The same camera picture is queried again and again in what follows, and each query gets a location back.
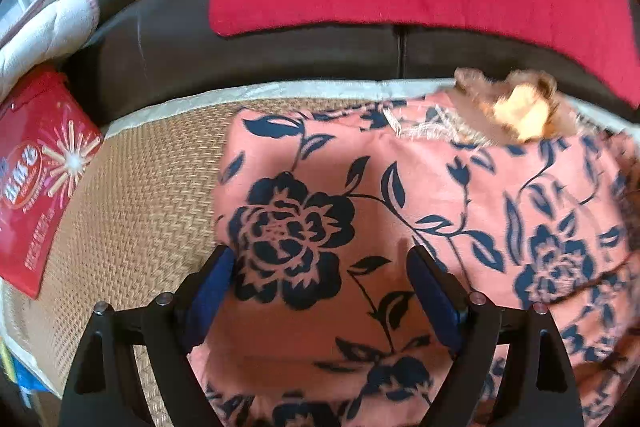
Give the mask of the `orange floral patterned garment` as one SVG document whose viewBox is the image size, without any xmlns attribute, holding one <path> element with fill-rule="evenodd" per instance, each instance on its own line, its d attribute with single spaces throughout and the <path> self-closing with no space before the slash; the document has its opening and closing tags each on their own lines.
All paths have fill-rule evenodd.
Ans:
<svg viewBox="0 0 640 427">
<path fill-rule="evenodd" d="M 412 134 L 450 109 L 437 93 L 232 119 L 214 210 L 233 281 L 191 357 L 224 425 L 416 425 L 452 356 L 408 280 L 413 246 L 498 305 L 548 305 L 586 424 L 613 410 L 639 366 L 634 141 Z"/>
</svg>

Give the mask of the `blue item under mat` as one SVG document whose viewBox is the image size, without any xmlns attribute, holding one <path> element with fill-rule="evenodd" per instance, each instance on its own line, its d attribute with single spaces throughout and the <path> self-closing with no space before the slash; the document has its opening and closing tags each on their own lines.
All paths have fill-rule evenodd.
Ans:
<svg viewBox="0 0 640 427">
<path fill-rule="evenodd" d="M 32 409 L 32 396 L 36 392 L 48 392 L 48 388 L 1 343 L 1 367 L 11 383 L 17 385 L 18 393 L 28 409 Z"/>
</svg>

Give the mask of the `woven bamboo seat mat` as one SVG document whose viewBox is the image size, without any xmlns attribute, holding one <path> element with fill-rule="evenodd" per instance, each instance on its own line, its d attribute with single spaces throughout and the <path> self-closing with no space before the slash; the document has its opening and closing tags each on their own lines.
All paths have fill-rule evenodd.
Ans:
<svg viewBox="0 0 640 427">
<path fill-rule="evenodd" d="M 326 113 L 437 93 L 448 96 L 453 87 L 454 81 L 438 82 L 413 96 L 376 102 L 361 92 L 346 101 L 317 101 L 302 93 L 292 101 L 263 102 L 241 98 L 238 90 L 222 90 L 113 122 L 63 212 L 38 297 L 2 284 L 2 301 L 17 305 L 13 320 L 1 327 L 10 334 L 18 358 L 58 401 L 61 414 L 68 373 L 96 303 L 105 301 L 116 311 L 144 307 L 200 271 L 217 246 L 230 248 L 215 234 L 214 192 L 229 127 L 241 110 Z M 579 129 L 628 135 L 639 160 L 637 127 L 605 110 L 567 101 L 576 110 Z M 447 124 L 420 124 L 412 134 L 498 145 L 465 124 L 452 102 Z M 465 288 L 421 246 L 409 249 L 406 271 L 436 339 L 452 356 L 434 400 L 413 426 L 589 426 L 548 305 L 498 305 Z M 134 358 L 152 426 L 175 426 L 145 347 L 134 347 Z M 639 366 L 613 410 L 596 426 L 634 426 L 638 421 Z"/>
</svg>

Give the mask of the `brown yellow plush toy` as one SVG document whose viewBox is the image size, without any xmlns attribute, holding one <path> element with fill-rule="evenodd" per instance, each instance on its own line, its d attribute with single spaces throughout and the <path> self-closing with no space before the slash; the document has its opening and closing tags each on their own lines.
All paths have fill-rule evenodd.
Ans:
<svg viewBox="0 0 640 427">
<path fill-rule="evenodd" d="M 447 94 L 465 124 L 492 144 L 516 145 L 573 136 L 577 113 L 540 70 L 514 70 L 491 80 L 479 69 L 458 68 Z"/>
</svg>

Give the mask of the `white plush pillow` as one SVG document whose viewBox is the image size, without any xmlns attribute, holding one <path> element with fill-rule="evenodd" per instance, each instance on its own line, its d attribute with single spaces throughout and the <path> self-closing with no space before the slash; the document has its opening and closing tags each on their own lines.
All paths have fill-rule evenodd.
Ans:
<svg viewBox="0 0 640 427">
<path fill-rule="evenodd" d="M 36 65 L 69 56 L 94 34 L 98 0 L 35 0 L 1 38 L 1 102 Z"/>
</svg>

